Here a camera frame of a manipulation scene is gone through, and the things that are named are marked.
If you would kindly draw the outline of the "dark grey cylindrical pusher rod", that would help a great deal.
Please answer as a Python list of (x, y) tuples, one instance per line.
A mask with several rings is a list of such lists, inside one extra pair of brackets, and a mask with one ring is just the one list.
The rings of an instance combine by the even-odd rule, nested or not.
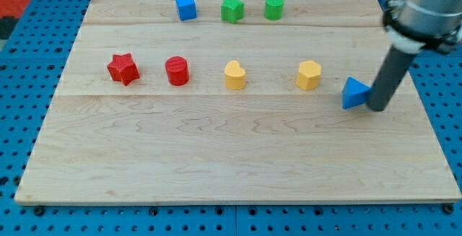
[(367, 96), (369, 109), (377, 112), (386, 109), (416, 56), (400, 51), (394, 45), (390, 47)]

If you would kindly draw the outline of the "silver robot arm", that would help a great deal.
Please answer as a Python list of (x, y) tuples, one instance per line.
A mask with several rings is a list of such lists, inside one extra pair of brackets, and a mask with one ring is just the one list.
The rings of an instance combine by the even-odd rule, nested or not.
[(385, 110), (422, 51), (447, 55), (461, 42), (461, 0), (387, 0), (383, 27), (392, 44), (372, 83), (366, 105)]

